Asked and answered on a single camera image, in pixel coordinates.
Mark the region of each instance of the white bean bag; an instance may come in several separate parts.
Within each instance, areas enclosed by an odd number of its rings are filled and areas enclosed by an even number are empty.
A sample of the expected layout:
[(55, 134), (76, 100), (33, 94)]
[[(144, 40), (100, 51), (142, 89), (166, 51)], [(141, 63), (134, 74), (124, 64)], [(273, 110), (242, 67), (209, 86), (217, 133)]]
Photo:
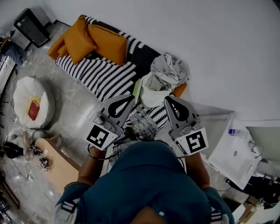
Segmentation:
[[(41, 99), (40, 109), (34, 121), (27, 113), (27, 107), (33, 96)], [(42, 129), (51, 121), (54, 109), (53, 94), (45, 83), (33, 77), (24, 77), (17, 81), (14, 91), (14, 112), (18, 116), (20, 124), (32, 129)]]

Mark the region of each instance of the black speaker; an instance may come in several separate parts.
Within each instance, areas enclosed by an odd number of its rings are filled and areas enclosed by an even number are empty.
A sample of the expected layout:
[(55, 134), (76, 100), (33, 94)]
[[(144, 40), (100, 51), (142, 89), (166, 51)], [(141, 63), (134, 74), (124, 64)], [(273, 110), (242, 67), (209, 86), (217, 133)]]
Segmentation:
[(14, 26), (38, 48), (50, 40), (49, 33), (30, 9), (23, 10)]

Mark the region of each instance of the red book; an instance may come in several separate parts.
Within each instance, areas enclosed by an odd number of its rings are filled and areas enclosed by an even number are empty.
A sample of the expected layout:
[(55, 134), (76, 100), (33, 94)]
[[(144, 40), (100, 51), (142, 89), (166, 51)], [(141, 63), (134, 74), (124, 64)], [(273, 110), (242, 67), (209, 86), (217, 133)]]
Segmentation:
[(31, 118), (32, 121), (36, 120), (39, 109), (40, 105), (36, 101), (32, 100), (28, 110), (28, 116)]

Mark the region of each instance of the jeans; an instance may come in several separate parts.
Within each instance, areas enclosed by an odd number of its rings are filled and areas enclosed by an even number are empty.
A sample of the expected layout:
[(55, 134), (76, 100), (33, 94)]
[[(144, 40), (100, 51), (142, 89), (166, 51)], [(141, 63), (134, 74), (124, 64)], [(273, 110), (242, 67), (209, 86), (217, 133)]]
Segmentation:
[(27, 53), (24, 51), (19, 45), (17, 45), (14, 42), (10, 42), (10, 47), (7, 50), (6, 53), (4, 53), (5, 56), (10, 56), (13, 61), (21, 66), (23, 62), (27, 59)]

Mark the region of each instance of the white sink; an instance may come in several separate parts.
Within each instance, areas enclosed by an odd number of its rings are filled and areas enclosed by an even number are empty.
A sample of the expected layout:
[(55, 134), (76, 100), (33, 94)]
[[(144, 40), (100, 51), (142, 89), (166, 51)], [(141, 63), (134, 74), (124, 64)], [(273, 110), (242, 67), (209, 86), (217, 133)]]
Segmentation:
[(251, 151), (249, 141), (253, 141), (248, 134), (244, 139), (228, 134), (229, 129), (246, 130), (236, 113), (222, 116), (201, 117), (201, 124), (206, 128), (209, 148), (202, 151), (205, 162), (224, 176), (228, 177), (239, 188), (244, 189), (259, 161), (258, 148)]

